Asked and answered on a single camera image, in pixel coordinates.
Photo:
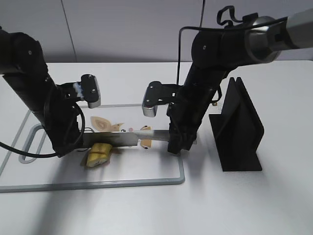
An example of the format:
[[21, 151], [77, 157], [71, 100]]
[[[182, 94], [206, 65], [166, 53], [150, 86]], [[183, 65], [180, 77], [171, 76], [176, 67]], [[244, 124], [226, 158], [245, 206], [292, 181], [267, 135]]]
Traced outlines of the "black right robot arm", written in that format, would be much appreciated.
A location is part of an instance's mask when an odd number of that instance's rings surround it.
[[270, 63], [282, 51], [312, 46], [311, 9], [277, 20], [251, 14], [223, 29], [200, 28], [192, 43], [186, 80], [168, 106], [168, 151], [177, 154], [191, 148], [207, 108], [231, 71]]

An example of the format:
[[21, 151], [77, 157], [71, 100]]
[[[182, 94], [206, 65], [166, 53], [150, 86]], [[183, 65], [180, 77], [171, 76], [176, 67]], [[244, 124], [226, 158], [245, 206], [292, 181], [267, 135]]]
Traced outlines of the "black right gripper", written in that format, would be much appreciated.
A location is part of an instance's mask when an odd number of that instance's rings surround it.
[[208, 106], [222, 98], [221, 88], [180, 88], [177, 101], [170, 104], [168, 152], [178, 154], [197, 144], [197, 131]]

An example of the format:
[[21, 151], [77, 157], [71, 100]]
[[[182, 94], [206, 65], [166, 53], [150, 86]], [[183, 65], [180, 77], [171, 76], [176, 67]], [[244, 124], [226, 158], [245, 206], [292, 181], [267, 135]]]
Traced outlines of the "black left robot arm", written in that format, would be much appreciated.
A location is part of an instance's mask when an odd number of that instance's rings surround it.
[[0, 31], [0, 74], [37, 118], [52, 143], [54, 153], [32, 154], [4, 143], [1, 147], [34, 158], [62, 157], [82, 143], [84, 119], [75, 99], [67, 98], [62, 86], [56, 85], [39, 43], [22, 32]]

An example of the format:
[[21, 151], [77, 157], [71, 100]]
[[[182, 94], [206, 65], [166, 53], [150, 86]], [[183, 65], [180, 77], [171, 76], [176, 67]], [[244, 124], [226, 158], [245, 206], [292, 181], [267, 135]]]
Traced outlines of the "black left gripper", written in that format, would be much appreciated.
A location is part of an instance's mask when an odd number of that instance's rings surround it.
[[69, 83], [49, 89], [44, 103], [44, 128], [55, 155], [62, 157], [82, 142], [85, 117]]

